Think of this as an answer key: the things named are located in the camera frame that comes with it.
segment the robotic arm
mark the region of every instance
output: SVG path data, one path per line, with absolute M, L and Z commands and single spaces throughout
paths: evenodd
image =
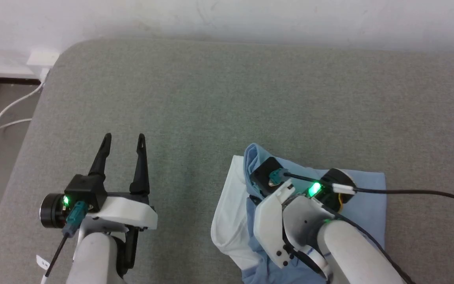
M 331 284 L 404 283 L 357 228 L 337 219 L 335 211 L 351 196 L 339 199 L 323 185 L 354 185 L 345 173 L 331 169 L 322 178 L 323 185 L 314 183 L 306 194 L 295 195 L 291 180 L 281 179 L 281 168 L 270 158 L 250 176 L 266 196 L 255 210 L 253 233 L 277 266 L 284 268 L 297 257 Z
M 106 134 L 87 176 L 75 175 L 63 194 L 48 194 L 40 207 L 44 227 L 62 228 L 64 239 L 58 252 L 64 241 L 79 231 L 67 284 L 125 284 L 123 276 L 134 266 L 139 232 L 157 229 L 157 213 L 148 199 L 144 135 L 139 135 L 138 161 L 128 192 L 104 189 L 104 167 L 111 140 L 111 134 Z M 114 237 L 112 232 L 123 233 L 125 240 Z

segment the white baseboard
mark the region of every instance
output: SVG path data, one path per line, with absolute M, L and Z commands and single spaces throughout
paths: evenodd
M 0 78 L 38 79 L 38 77 L 26 66 L 0 66 Z

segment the white power outlet box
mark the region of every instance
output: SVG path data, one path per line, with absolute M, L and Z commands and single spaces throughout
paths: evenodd
M 43 81 L 50 69 L 54 66 L 57 59 L 61 55 L 53 50 L 33 50 L 29 59 L 27 59 L 27 67 Z

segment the white wall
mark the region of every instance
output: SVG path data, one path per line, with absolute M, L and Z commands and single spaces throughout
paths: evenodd
M 0 75 L 114 36 L 454 52 L 454 0 L 0 0 Z

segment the yellow wire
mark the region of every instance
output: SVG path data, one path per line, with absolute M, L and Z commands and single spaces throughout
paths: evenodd
M 337 195 L 337 198 L 339 198 L 339 204 L 340 204 L 340 207 L 339 207 L 339 212 L 340 213 L 342 211 L 342 198 L 341 198 L 341 194 L 338 194 Z

